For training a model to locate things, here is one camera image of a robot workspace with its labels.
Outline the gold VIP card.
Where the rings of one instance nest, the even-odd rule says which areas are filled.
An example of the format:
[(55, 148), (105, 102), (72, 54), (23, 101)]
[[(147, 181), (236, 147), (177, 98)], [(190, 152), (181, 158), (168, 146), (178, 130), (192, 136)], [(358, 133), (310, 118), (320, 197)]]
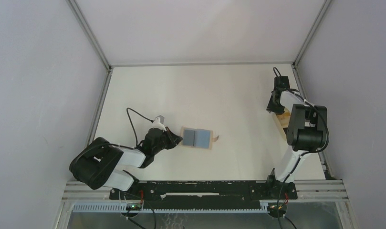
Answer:
[(280, 122), (289, 122), (291, 112), (287, 108), (285, 108), (284, 112), (282, 114), (276, 114), (276, 117)]

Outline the tan wooden tray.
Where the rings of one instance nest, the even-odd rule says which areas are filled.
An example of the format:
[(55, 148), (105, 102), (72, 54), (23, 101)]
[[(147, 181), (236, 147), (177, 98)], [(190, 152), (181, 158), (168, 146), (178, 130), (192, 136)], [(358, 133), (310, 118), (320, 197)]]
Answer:
[(279, 131), (282, 139), (286, 141), (286, 132), (289, 126), (289, 122), (280, 122), (276, 117), (276, 113), (272, 113), (272, 118), (276, 124), (277, 130)]

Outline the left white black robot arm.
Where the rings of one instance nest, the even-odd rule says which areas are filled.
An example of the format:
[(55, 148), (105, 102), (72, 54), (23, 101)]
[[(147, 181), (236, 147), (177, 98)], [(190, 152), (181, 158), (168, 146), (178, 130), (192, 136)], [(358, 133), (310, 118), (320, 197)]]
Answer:
[(111, 187), (121, 190), (128, 199), (136, 198), (140, 187), (138, 179), (118, 165), (146, 168), (162, 150), (178, 146), (183, 138), (168, 127), (150, 128), (135, 148), (110, 143), (103, 137), (96, 138), (69, 165), (73, 177), (92, 190)]

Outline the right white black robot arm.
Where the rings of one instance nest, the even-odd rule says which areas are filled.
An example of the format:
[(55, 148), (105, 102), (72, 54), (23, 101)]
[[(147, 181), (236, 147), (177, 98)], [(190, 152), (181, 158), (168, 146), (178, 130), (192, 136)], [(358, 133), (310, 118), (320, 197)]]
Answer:
[(286, 110), (290, 112), (285, 133), (288, 148), (271, 173), (275, 180), (266, 185), (268, 196), (279, 198), (285, 192), (283, 183), (295, 180), (304, 161), (327, 148), (330, 140), (328, 109), (309, 102), (296, 89), (276, 88), (271, 93), (267, 110), (275, 114), (283, 114)]

